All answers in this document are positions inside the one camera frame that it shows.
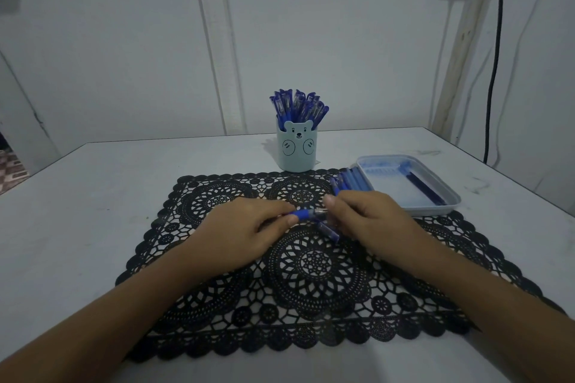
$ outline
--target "fingernail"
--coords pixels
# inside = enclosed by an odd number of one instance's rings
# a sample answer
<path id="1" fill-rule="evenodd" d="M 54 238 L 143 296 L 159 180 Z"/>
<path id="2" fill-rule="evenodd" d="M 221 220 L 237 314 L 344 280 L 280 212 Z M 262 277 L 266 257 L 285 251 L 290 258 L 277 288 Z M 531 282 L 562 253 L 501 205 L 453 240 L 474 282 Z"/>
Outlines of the fingernail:
<path id="1" fill-rule="evenodd" d="M 324 206 L 326 208 L 332 208 L 334 207 L 335 204 L 335 197 L 333 197 L 333 195 L 331 194 L 326 194 L 324 196 Z"/>
<path id="2" fill-rule="evenodd" d="M 288 215 L 287 217 L 287 223 L 289 224 L 289 227 L 295 226 L 299 222 L 299 218 L 295 215 Z"/>

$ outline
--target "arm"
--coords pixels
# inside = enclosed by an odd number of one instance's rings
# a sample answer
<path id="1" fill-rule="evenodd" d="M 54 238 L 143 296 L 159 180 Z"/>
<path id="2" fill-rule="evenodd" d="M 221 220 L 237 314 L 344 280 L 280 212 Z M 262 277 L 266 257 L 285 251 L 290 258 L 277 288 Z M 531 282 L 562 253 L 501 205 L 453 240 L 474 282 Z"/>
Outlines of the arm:
<path id="1" fill-rule="evenodd" d="M 442 245 L 386 194 L 341 191 L 324 203 L 344 232 L 449 296 L 529 379 L 573 378 L 575 321 Z"/>
<path id="2" fill-rule="evenodd" d="M 0 364 L 0 381 L 97 381 L 181 295 L 263 255 L 297 217 L 284 201 L 237 198 L 220 205 L 184 243 L 62 321 Z"/>

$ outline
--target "black lace placemat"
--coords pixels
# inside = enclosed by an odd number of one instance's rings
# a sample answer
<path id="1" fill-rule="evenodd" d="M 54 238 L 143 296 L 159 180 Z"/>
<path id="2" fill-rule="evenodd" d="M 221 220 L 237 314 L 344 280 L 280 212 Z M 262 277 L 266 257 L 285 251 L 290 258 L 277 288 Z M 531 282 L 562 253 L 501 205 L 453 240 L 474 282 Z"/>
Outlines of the black lace placemat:
<path id="1" fill-rule="evenodd" d="M 152 228 L 116 285 L 184 241 L 216 205 L 236 197 L 282 199 L 309 209 L 322 207 L 329 178 L 339 170 L 307 173 L 225 174 L 178 179 Z M 504 259 L 503 253 L 456 211 L 417 219 L 453 250 L 563 310 Z M 255 352 L 267 345 L 308 349 L 344 339 L 414 339 L 423 331 L 468 332 L 472 323 L 435 287 L 371 256 L 357 241 L 338 244 L 311 223 L 292 227 L 258 261 L 211 279 L 182 296 L 140 340 L 128 357 L 142 362 L 157 355 L 200 357 Z"/>

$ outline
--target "pen holder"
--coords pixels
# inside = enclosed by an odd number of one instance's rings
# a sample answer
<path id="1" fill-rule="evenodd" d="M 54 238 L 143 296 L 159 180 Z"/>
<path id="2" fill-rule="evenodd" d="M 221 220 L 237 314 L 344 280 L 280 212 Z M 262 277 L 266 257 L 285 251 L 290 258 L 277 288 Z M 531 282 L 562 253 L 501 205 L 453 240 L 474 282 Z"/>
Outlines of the pen holder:
<path id="1" fill-rule="evenodd" d="M 280 130 L 276 121 L 278 134 L 278 165 L 285 171 L 302 173 L 311 170 L 316 164 L 317 130 L 312 130 L 313 121 L 292 123 L 286 121 L 285 132 Z"/>

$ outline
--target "forearm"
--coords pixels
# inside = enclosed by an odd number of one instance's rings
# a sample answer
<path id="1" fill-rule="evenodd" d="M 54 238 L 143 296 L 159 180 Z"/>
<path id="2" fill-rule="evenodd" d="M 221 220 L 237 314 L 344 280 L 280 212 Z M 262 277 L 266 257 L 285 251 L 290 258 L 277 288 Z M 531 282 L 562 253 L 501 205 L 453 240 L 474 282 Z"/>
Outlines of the forearm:
<path id="1" fill-rule="evenodd" d="M 420 277 L 452 299 L 534 381 L 575 373 L 575 321 L 463 256 L 441 250 Z"/>
<path id="2" fill-rule="evenodd" d="M 178 297 L 205 280 L 177 247 L 0 364 L 0 381 L 96 381 Z"/>

